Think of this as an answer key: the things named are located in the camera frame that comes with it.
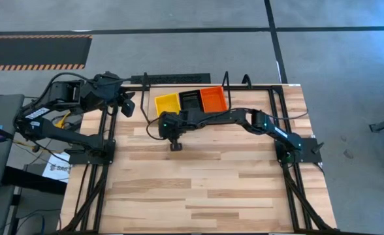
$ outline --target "yellow wire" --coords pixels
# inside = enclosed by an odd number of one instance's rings
[[[21,142],[19,140],[14,140],[14,143],[22,145],[22,146],[25,146],[25,147],[29,147],[31,149],[33,149],[35,147],[35,146],[30,145],[30,144],[23,143],[23,142]],[[48,152],[46,149],[41,149],[41,151],[42,152]],[[56,150],[52,150],[51,152],[53,152],[53,153],[62,153],[62,151],[56,151]]]
[[[70,115],[70,112],[66,113],[66,115],[63,116],[63,118],[61,118],[60,121],[58,121],[55,126],[60,128],[60,129],[63,129],[64,128],[64,122],[66,121],[66,118]]]

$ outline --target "gray floor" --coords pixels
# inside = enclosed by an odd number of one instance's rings
[[[384,26],[384,1],[271,2],[276,27]],[[267,27],[263,1],[0,0],[0,31],[228,26]],[[384,131],[368,128],[384,119],[384,31],[278,37],[289,83],[302,84],[314,133],[325,142],[321,153],[338,227],[384,234]],[[233,82],[248,73],[253,83],[278,83],[271,42],[269,33],[95,35],[80,73],[210,72],[220,82],[229,71]],[[0,93],[39,95],[55,73],[0,72]],[[13,151],[10,165],[34,158]]]

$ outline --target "yellow bin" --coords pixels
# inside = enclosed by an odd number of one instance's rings
[[[179,114],[180,111],[180,102],[179,102],[179,94],[171,93],[168,95],[162,95],[154,98],[155,109],[157,110],[157,117],[163,111],[166,112],[176,112]]]

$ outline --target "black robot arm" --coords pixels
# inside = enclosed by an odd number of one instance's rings
[[[61,75],[73,75],[81,78],[73,81],[54,80]],[[66,111],[71,114],[83,114],[93,110],[104,110],[108,106],[120,106],[121,112],[131,117],[135,104],[131,101],[134,93],[126,93],[121,87],[124,79],[110,72],[97,74],[93,79],[87,79],[78,74],[63,72],[52,78],[40,98],[20,109],[14,118],[14,126],[24,138],[31,141],[52,138],[76,144],[81,148],[66,149],[67,153],[87,152],[96,157],[109,155],[108,149],[113,143],[103,140],[103,136],[93,134],[86,136],[53,125],[50,120],[43,118],[52,111]]]
[[[251,123],[246,119],[251,115]],[[170,140],[170,150],[182,150],[179,137],[186,131],[201,129],[207,125],[237,124],[253,134],[267,134],[278,140],[289,151],[302,149],[302,139],[298,134],[286,133],[275,126],[264,112],[248,108],[233,108],[226,112],[206,114],[200,110],[182,110],[179,114],[163,112],[159,118],[159,135]]]

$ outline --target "black mat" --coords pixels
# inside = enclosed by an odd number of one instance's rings
[[[131,84],[141,84],[142,76],[131,76]],[[210,84],[211,74],[148,75],[151,84]]]
[[[91,35],[0,36],[0,71],[83,69]]]

